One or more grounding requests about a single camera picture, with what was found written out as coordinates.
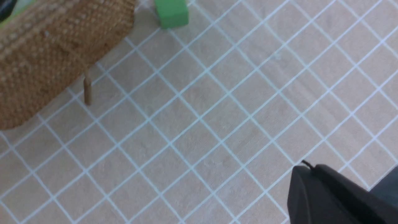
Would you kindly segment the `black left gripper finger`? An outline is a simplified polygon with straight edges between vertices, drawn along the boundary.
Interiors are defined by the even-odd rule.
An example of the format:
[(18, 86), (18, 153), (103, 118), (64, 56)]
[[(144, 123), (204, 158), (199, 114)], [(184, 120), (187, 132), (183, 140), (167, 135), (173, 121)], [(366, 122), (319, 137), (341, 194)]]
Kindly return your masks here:
[(287, 199), (292, 224), (396, 224), (397, 207), (325, 164), (303, 160), (291, 172)]

